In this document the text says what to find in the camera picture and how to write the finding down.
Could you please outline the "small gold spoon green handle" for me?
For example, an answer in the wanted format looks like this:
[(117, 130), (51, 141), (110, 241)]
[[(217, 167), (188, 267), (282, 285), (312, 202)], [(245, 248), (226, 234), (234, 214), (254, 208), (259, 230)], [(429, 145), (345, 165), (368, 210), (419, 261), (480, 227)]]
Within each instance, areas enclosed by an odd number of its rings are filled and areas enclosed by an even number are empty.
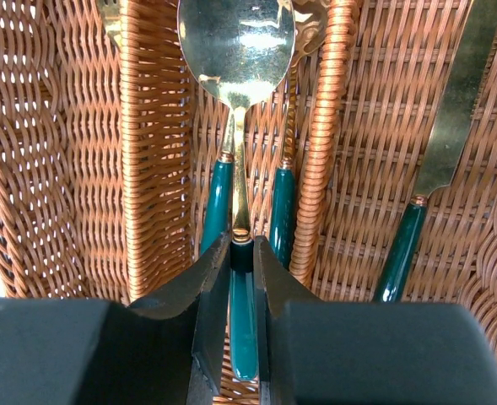
[(295, 47), (287, 75), (288, 102), (284, 140), (279, 148), (280, 163), (275, 172), (273, 207), (269, 228), (269, 242), (274, 255), (284, 268), (289, 267), (294, 233), (295, 199), (295, 129), (298, 65), (302, 57), (319, 49), (325, 40), (328, 9), (325, 0), (297, 0), (293, 2), (295, 19)]

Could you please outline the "gold knife green handle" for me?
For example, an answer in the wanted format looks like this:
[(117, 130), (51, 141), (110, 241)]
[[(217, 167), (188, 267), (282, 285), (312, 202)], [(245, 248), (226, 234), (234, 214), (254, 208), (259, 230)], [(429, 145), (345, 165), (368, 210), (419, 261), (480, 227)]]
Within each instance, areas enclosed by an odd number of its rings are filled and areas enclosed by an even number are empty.
[(496, 48), (497, 1), (473, 1), (429, 135), (424, 160), (372, 300), (402, 298), (431, 194), (449, 186), (469, 136), (473, 112)]

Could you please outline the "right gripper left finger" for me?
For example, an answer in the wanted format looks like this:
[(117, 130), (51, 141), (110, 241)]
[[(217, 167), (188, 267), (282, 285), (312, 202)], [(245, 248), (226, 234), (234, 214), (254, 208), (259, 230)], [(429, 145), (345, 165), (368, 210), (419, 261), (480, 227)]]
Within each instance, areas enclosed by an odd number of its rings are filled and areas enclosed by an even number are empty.
[(209, 404), (219, 393), (230, 237), (130, 305), (0, 298), (0, 404)]

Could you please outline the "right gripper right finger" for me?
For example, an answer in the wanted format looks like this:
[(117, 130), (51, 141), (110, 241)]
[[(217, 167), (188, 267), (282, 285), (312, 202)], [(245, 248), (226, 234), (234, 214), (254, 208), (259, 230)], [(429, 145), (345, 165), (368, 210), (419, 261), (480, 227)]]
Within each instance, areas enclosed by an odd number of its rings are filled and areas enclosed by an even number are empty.
[(263, 404), (497, 404), (497, 362), (460, 305), (317, 298), (253, 249)]

